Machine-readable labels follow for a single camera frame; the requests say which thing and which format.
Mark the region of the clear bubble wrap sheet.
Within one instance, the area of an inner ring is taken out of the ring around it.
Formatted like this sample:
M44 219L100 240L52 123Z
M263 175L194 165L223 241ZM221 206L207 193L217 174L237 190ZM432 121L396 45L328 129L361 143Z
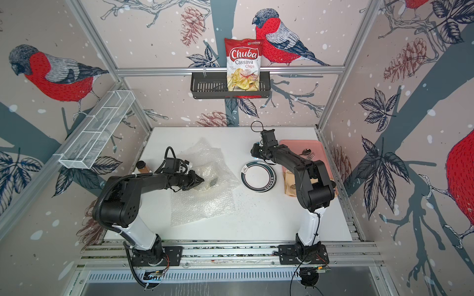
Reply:
M180 157L190 161L192 170L204 181L171 197L170 225L181 226L234 212L233 190L239 181L225 163L222 150L200 138Z

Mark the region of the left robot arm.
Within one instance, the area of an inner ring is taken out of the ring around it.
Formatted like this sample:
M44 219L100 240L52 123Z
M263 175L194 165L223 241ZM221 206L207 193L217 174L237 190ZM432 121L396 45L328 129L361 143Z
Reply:
M98 197L93 219L104 229L125 239L125 247L143 263L160 263L165 257L162 240L139 217L144 193L178 187L188 191L204 182L191 170L189 173L146 173L113 176Z

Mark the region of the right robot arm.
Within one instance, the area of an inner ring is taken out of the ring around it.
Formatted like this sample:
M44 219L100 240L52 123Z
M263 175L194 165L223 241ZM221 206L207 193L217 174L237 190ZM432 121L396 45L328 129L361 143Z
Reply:
M274 165L281 165L295 176L296 197L307 210L295 239L295 257L301 263L328 264L324 245L320 241L320 224L326 208L335 198L335 183L321 160L312 161L279 144L274 129L263 129L261 141L255 143L251 155Z

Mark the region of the white plate dark rim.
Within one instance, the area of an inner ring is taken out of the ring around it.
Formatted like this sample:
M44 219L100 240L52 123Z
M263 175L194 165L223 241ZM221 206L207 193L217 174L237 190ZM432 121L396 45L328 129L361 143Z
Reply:
M251 161L244 165L241 170L242 184L254 192L268 192L277 183L277 176L274 169L260 161Z

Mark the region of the shaker jar black lid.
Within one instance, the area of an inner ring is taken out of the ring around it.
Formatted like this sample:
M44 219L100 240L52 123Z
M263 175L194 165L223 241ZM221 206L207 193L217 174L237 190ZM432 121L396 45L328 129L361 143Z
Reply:
M151 169L147 166L146 162L143 160L140 160L136 163L136 169L141 173L150 173Z

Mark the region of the black spoon on tray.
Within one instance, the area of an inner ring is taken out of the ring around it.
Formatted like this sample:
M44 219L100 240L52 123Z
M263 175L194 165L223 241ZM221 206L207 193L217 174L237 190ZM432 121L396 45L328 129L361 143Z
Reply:
M304 149L304 150L302 151L301 155L303 155L303 156L310 155L311 152L312 152L312 151L311 151L310 149Z

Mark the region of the pink tray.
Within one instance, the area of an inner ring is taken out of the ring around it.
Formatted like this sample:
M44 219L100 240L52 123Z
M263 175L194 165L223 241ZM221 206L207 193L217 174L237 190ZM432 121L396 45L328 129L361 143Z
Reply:
M302 154L305 149L311 150L311 153L309 155L314 155L312 161L321 160L328 170L329 177L333 179L333 174L330 168L328 157L321 142L317 140L284 139L279 141L279 144L286 145L293 153L298 155Z

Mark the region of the Chuba cassava chips bag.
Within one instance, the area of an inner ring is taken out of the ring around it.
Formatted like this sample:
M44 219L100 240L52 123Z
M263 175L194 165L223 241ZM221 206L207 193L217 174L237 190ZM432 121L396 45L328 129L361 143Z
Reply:
M260 67L263 41L260 39L224 39L227 65L227 89L231 92L260 91Z

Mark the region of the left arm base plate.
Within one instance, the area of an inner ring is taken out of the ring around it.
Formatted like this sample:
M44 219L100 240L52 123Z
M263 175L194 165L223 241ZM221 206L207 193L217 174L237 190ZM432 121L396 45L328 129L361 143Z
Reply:
M147 251L133 249L131 261L134 267L179 266L182 253L182 246L165 246Z

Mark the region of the white mesh wall shelf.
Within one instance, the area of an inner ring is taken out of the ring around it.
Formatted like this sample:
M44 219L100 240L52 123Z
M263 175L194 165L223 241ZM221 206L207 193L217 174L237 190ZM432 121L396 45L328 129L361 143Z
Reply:
M129 90L108 92L98 111L85 118L85 127L61 155L59 163L65 168L90 169L134 101Z

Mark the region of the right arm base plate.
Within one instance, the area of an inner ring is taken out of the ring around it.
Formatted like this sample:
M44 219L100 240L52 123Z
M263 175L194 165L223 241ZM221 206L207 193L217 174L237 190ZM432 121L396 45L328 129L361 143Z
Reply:
M318 243L313 246L279 245L273 253L280 260L280 265L328 265L329 258L326 246Z

